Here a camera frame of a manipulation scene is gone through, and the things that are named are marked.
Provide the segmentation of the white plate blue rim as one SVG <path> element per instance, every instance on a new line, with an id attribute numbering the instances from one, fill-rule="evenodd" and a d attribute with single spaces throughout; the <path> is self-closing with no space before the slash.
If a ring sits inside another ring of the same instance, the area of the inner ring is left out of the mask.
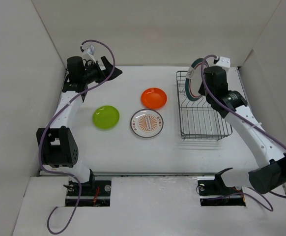
<path id="1" fill-rule="evenodd" d="M 196 59 L 189 67 L 185 79 L 185 93 L 190 101 L 197 101 L 201 98 L 199 89 L 202 84 L 201 64 L 203 58 Z"/>

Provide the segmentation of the green plastic plate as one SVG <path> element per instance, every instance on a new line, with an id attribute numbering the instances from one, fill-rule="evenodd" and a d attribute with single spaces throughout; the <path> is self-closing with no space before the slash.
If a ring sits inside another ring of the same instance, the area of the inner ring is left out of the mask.
<path id="1" fill-rule="evenodd" d="M 93 124 L 102 130 L 115 127 L 119 118 L 120 114 L 118 109 L 110 105 L 97 108 L 92 115 Z"/>

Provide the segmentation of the orange plastic plate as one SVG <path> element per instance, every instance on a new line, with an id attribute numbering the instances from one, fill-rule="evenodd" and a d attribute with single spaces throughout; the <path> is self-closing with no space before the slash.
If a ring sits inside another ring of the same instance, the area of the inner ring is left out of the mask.
<path id="1" fill-rule="evenodd" d="M 148 88 L 141 94 L 141 103 L 149 109 L 161 109 L 166 102 L 167 94 L 160 88 Z"/>

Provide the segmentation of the white plate orange sunburst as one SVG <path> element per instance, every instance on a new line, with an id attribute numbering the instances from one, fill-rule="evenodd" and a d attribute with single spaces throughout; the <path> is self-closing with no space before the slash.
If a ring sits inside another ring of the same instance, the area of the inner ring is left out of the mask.
<path id="1" fill-rule="evenodd" d="M 156 110 L 141 109 L 132 115 L 130 127 L 140 138 L 154 138 L 163 130 L 164 120 Z"/>

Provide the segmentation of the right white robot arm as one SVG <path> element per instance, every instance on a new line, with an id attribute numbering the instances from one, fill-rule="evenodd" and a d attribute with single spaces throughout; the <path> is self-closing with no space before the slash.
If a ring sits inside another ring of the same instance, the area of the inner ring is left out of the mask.
<path id="1" fill-rule="evenodd" d="M 227 73 L 220 66 L 202 69 L 199 89 L 207 102 L 239 134 L 251 151 L 256 166 L 229 167 L 213 181 L 213 188 L 223 194 L 233 186 L 252 187 L 261 194 L 286 183 L 286 146 L 265 132 L 252 114 L 246 99 L 229 90 Z"/>

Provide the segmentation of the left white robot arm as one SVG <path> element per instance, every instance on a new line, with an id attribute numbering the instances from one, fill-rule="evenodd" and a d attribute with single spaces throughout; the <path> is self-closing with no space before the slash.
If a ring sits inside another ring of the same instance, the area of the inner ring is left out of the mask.
<path id="1" fill-rule="evenodd" d="M 49 174 L 68 175 L 79 183 L 79 190 L 85 195 L 95 191 L 91 169 L 79 160 L 79 149 L 71 131 L 77 111 L 84 103 L 89 84 L 98 87 L 122 74 L 115 61 L 101 57 L 103 66 L 96 61 L 74 56 L 67 59 L 67 69 L 60 101 L 51 121 L 45 128 L 36 131 L 39 145 L 39 164 Z"/>

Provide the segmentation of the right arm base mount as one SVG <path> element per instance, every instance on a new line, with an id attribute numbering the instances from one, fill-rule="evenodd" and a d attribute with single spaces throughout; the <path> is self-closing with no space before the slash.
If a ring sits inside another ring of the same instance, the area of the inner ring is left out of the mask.
<path id="1" fill-rule="evenodd" d="M 241 187 L 226 187 L 214 179 L 198 180 L 197 193 L 202 207 L 246 206 Z"/>

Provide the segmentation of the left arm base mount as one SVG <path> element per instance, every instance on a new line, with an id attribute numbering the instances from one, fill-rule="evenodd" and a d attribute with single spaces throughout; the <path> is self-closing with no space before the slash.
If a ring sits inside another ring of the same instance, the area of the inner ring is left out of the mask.
<path id="1" fill-rule="evenodd" d="M 82 183 L 82 193 L 80 196 L 79 207 L 109 207 L 111 202 L 112 181 L 107 179 L 96 180 L 93 185 L 91 182 Z M 74 207 L 78 199 L 79 186 L 76 182 L 69 181 L 67 185 L 65 199 L 66 207 Z"/>

